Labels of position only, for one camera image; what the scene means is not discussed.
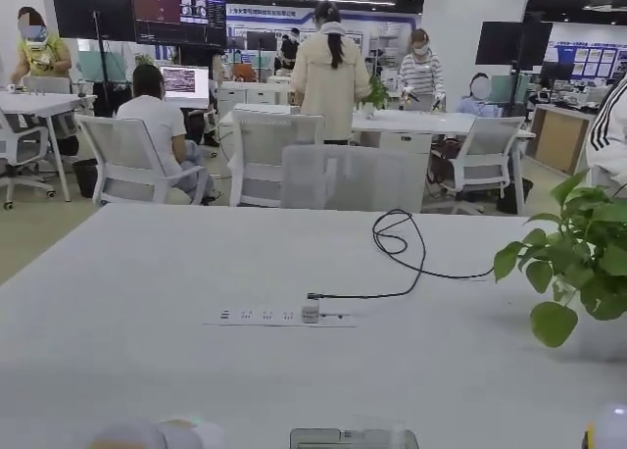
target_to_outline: black cable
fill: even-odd
[[[388,219],[389,217],[398,216],[398,215],[404,216],[404,218],[386,227],[378,229],[378,226],[384,220]],[[413,228],[418,234],[418,239],[420,240],[420,246],[422,247],[422,259],[420,260],[420,265],[418,267],[410,265],[409,263],[406,263],[396,258],[397,255],[405,253],[408,250],[409,248],[408,242],[399,235],[385,233],[385,231],[389,230],[390,228],[393,228],[397,225],[404,224],[405,222],[411,222],[411,224],[413,225]],[[379,251],[381,251],[385,256],[390,258],[392,261],[404,266],[405,268],[408,268],[416,272],[415,279],[413,280],[413,283],[411,284],[410,288],[404,292],[379,294],[379,295],[308,294],[307,296],[308,299],[385,299],[385,298],[390,298],[390,297],[402,297],[404,295],[410,294],[415,289],[416,285],[418,284],[418,280],[423,274],[432,275],[434,277],[440,277],[440,278],[445,278],[445,279],[464,280],[464,279],[474,279],[478,277],[485,277],[486,275],[491,274],[492,271],[494,270],[494,268],[491,268],[489,271],[485,273],[471,274],[471,275],[448,275],[448,274],[432,273],[430,271],[426,271],[424,269],[424,262],[426,261],[426,257],[427,257],[427,247],[424,242],[424,237],[422,236],[422,232],[420,231],[420,228],[418,227],[417,223],[413,219],[413,214],[407,211],[404,211],[403,209],[393,209],[387,212],[386,214],[383,214],[382,216],[378,217],[377,220],[372,225],[371,232],[372,232],[372,240],[374,241],[374,244],[376,245],[377,249],[379,249]],[[389,239],[397,240],[401,243],[401,246],[399,249],[391,251],[390,249],[388,249],[386,246],[383,245],[383,243],[381,242],[382,238],[389,238]]]

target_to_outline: long black hair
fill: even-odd
[[[340,23],[340,11],[330,1],[320,1],[315,7],[313,17],[317,23]],[[331,51],[331,67],[337,69],[344,62],[344,50],[342,50],[342,35],[332,33],[328,36],[329,50]]]

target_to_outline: power strip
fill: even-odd
[[[205,324],[222,326],[309,326],[313,328],[352,328],[357,326],[350,315],[320,314],[315,324],[303,322],[301,310],[241,309],[223,310]]]

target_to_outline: office desk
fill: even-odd
[[[405,290],[371,213],[118,204],[0,288],[3,449],[84,449],[128,417],[198,415],[231,449],[289,447],[294,427],[405,422],[423,448],[576,448],[625,367],[561,360],[532,336],[519,273],[423,277],[405,298],[323,301],[356,328],[203,326],[225,308],[300,307],[307,292]],[[521,218],[416,217],[425,267],[487,270]],[[417,264],[415,232],[404,259]],[[172,245],[185,245],[185,254]]]
[[[57,134],[52,124],[52,117],[59,114],[73,111],[83,103],[95,100],[95,96],[85,96],[79,98],[75,94],[27,94],[27,93],[8,93],[0,91],[0,109],[5,114],[22,114],[32,115],[44,118],[48,124],[50,132],[50,143],[52,151],[55,155],[57,163],[57,171],[61,179],[61,188],[67,202],[70,202],[70,192],[68,191],[68,181],[63,169],[61,161],[61,153],[59,152],[59,144],[57,143]]]
[[[587,168],[585,140],[595,118],[552,104],[537,105],[531,130],[538,137],[529,143],[527,155],[568,175]]]
[[[289,114],[289,106],[238,104],[235,109],[271,114]],[[413,111],[385,110],[377,111],[374,119],[365,118],[361,113],[353,113],[353,131],[364,132],[362,137],[365,146],[383,149],[404,150],[415,155],[416,160],[416,199],[419,203],[413,206],[413,212],[422,207],[422,193],[429,165],[431,140],[434,134],[468,135],[476,118],[460,113],[419,113]],[[226,114],[219,122],[222,127],[233,125],[231,113]],[[524,190],[522,186],[522,166],[520,163],[519,144],[533,138],[531,132],[518,133],[511,148],[513,177],[516,190],[516,204],[519,213],[524,213]]]

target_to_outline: person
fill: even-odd
[[[459,102],[457,112],[472,114],[478,118],[497,118],[499,107],[487,104],[491,92],[490,77],[482,73],[475,75],[470,81],[470,95]]]
[[[442,64],[424,29],[411,33],[410,45],[411,52],[401,63],[399,83],[405,94],[412,94],[419,101],[411,101],[406,109],[431,111],[445,97]]]
[[[368,71],[335,4],[319,2],[313,19],[318,32],[301,45],[290,84],[301,114],[324,116],[324,140],[348,144],[355,103],[371,91]]]
[[[627,77],[616,82],[599,107],[586,143],[593,183],[627,197]]]
[[[41,15],[28,6],[18,11],[20,62],[11,74],[11,83],[18,84],[26,76],[70,77],[72,58],[66,43],[48,30]]]
[[[204,167],[203,157],[196,142],[185,140],[183,113],[166,103],[164,77],[157,67],[151,64],[137,66],[133,72],[133,99],[124,103],[118,110],[118,119],[143,121],[148,129],[157,155],[166,175],[178,175],[193,167]],[[175,186],[193,198],[198,186],[198,175],[181,179]],[[219,197],[213,190],[211,177],[205,187],[203,205],[216,201]]]
[[[298,53],[299,37],[301,32],[295,27],[290,32],[289,39],[283,40],[281,44],[281,51],[279,58],[284,70],[294,70],[294,63],[296,62],[296,54]]]

